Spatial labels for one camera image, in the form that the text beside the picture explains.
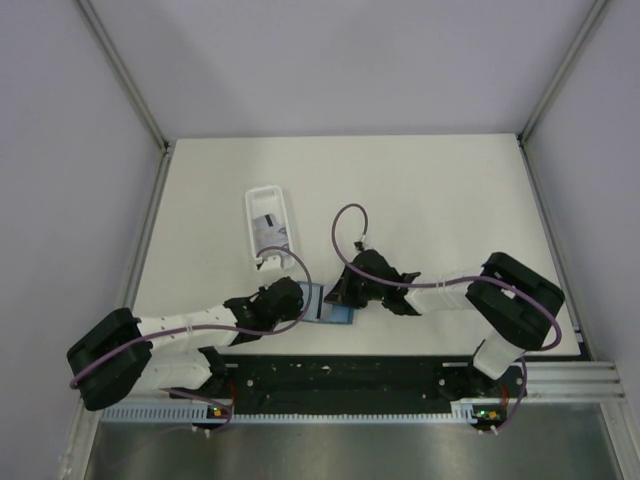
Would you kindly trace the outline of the blue leather card holder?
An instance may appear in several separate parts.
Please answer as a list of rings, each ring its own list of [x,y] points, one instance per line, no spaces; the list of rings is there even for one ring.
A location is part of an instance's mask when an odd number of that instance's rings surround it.
[[[311,301],[301,321],[322,325],[352,325],[355,310],[341,305],[333,305],[324,300],[328,293],[323,284],[298,281],[303,292],[303,305]]]

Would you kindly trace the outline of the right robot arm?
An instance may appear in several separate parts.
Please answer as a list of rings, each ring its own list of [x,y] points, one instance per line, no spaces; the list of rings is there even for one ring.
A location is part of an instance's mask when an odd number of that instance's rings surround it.
[[[379,252],[366,249],[345,264],[324,301],[356,310],[378,301],[398,316],[479,313],[492,331],[474,352],[466,380],[481,396],[498,389],[508,367],[525,353],[551,350],[562,340],[557,315],[564,293],[504,252],[492,253],[479,272],[425,282],[419,272],[401,273]]]

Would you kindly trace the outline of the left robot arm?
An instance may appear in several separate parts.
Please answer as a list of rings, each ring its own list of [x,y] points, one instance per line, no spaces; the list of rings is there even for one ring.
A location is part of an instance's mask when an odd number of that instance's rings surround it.
[[[89,411],[161,390],[216,396],[227,382],[220,349],[292,329],[309,309],[311,287],[283,277],[250,296],[172,316],[116,309],[68,350],[70,387]]]

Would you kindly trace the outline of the white plastic basket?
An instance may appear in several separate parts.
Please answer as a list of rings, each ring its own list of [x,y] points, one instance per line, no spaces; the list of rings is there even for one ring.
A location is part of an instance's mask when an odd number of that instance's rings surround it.
[[[244,196],[251,256],[256,270],[288,270],[295,260],[283,190],[276,185],[248,190]]]

